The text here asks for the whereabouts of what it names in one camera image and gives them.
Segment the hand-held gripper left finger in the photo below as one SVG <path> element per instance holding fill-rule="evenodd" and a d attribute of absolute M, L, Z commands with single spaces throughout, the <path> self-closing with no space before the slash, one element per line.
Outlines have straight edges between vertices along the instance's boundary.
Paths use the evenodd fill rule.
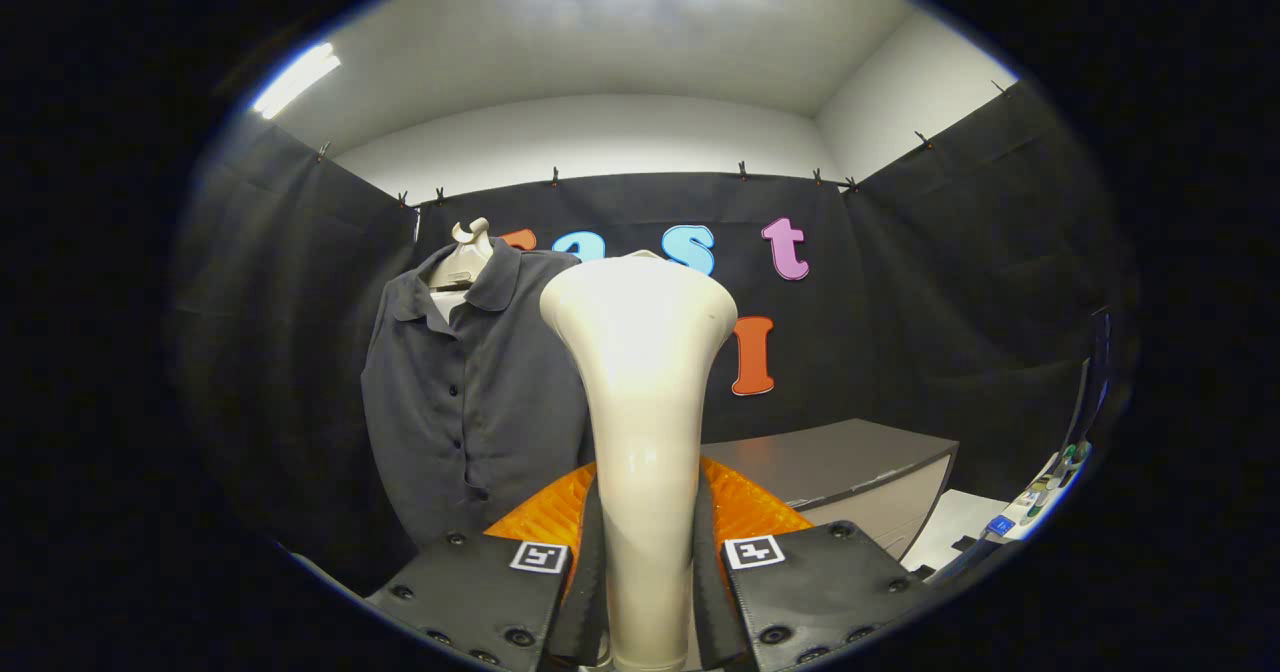
<path fill-rule="evenodd" d="M 398 623 L 499 671 L 608 660 L 596 467 L 556 480 L 488 530 L 451 530 L 370 598 Z"/>

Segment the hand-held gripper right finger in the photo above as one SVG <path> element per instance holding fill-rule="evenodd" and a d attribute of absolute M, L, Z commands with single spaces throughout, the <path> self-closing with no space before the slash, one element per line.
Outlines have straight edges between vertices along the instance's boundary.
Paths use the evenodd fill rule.
<path fill-rule="evenodd" d="M 707 669 L 801 671 L 918 617 L 932 588 L 854 522 L 810 524 L 701 458 L 692 618 Z"/>

